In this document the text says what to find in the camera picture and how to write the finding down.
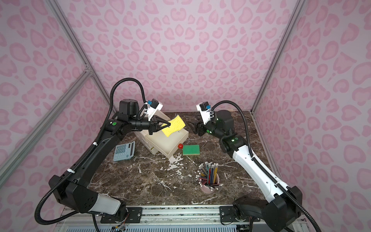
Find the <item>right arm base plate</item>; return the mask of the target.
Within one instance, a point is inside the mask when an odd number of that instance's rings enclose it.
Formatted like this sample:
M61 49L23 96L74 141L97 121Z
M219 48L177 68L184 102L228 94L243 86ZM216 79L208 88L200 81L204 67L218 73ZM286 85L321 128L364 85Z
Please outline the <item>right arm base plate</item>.
M245 222L247 217L242 216L239 210L234 206L219 207L220 222L222 224L231 224L234 222Z

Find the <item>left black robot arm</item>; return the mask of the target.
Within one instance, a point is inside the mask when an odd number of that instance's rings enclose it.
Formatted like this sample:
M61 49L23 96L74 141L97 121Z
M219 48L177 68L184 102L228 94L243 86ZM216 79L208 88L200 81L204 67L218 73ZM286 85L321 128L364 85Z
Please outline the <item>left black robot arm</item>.
M142 113L144 109L139 108L138 102L133 99L122 100L119 111L115 114L112 113L115 90L125 82L134 82L139 86L144 102L143 106L150 107L145 114ZM139 80L127 77L116 82L110 92L107 116L97 137L77 162L61 176L53 176L49 180L50 190L36 206L35 221L40 225L51 225L78 213L88 213L106 215L115 222L123 222L128 216L126 203L92 191L88 189L88 185L107 155L127 134L143 130L153 134L170 127L170 122L155 116L154 112L159 105L160 103L156 100L146 101L144 87ZM52 220L43 219L41 210L51 195L55 196L58 203L73 209L73 212Z

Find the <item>cream plastic drawer cabinet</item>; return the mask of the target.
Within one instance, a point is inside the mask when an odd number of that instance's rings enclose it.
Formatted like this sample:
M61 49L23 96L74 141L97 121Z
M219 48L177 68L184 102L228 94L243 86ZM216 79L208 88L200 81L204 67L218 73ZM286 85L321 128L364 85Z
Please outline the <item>cream plastic drawer cabinet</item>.
M162 131L150 135L148 130L143 130L134 132L134 134L153 155L161 153L165 157L169 158L177 150L177 147L174 145L171 138L166 137Z

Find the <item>green sponge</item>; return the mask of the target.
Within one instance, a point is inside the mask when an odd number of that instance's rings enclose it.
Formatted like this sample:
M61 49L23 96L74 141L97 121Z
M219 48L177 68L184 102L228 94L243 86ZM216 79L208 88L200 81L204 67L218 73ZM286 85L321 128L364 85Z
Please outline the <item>green sponge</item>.
M199 145L184 145L182 149L184 156L200 155Z

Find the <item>yellow sponge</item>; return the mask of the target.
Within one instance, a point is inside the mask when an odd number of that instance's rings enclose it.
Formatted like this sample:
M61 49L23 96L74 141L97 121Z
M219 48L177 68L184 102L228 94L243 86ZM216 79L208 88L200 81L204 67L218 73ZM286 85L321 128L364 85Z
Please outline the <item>yellow sponge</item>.
M173 133L182 130L186 125L179 115L170 120L169 123L170 126L163 126L161 130L166 137L170 137Z

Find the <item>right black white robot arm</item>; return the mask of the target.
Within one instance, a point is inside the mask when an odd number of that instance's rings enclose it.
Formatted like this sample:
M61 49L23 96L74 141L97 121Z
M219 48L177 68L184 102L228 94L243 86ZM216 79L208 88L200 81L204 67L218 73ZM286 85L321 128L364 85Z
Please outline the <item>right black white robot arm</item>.
M222 104L230 104L239 112L245 131L245 136L236 133L234 118L228 110L216 111ZM249 220L249 228L253 228L255 219L262 219L274 232L290 231L291 225L301 215L305 215L315 231L321 231L316 220L302 206L302 192L297 186L290 187L275 175L253 152L249 128L240 106L223 100L210 106L207 101L196 106L201 114L197 121L190 122L193 132L198 136L209 134L218 138L223 153L228 154L250 175L262 191L265 200L247 199L241 197L233 203L236 220Z

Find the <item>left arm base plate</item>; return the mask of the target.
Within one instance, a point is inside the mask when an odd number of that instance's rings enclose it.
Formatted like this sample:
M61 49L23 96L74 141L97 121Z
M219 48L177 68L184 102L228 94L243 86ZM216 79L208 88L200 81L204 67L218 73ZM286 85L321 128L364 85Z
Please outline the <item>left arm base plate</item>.
M103 214L100 220L101 224L119 224L123 223L140 223L143 213L142 207L124 207L119 209L114 215Z

